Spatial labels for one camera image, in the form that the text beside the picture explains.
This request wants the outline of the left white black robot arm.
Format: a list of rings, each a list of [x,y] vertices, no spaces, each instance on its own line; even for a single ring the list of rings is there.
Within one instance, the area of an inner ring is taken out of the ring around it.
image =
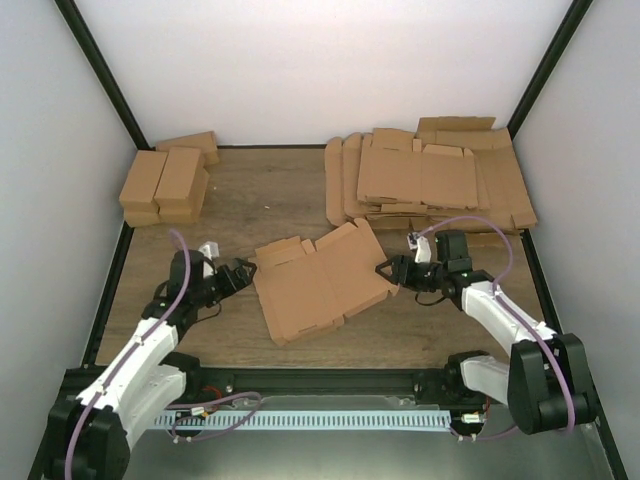
[[[176,400],[204,392],[197,358],[176,352],[200,310],[252,284],[255,263],[216,266],[205,249],[175,253],[169,278],[145,306],[132,337],[106,369],[51,408],[45,431],[47,479],[121,479],[134,446]]]

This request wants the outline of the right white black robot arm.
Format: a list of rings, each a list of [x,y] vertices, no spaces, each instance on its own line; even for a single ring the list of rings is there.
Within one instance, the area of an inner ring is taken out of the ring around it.
[[[375,268],[389,283],[442,301],[476,320],[508,354],[501,362],[484,351],[450,356],[444,389],[465,403],[482,394],[508,407],[515,426],[531,435],[571,430],[597,417],[597,396],[586,351],[574,334],[560,334],[512,301],[494,277],[473,266],[466,235],[445,230],[433,241],[412,232],[410,254]]]

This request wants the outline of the brown cardboard box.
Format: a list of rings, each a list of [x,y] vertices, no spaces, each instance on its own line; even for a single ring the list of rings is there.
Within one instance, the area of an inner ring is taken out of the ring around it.
[[[364,219],[316,241],[295,236],[256,249],[253,284],[271,340],[284,346],[324,334],[390,297],[375,271],[385,260]]]

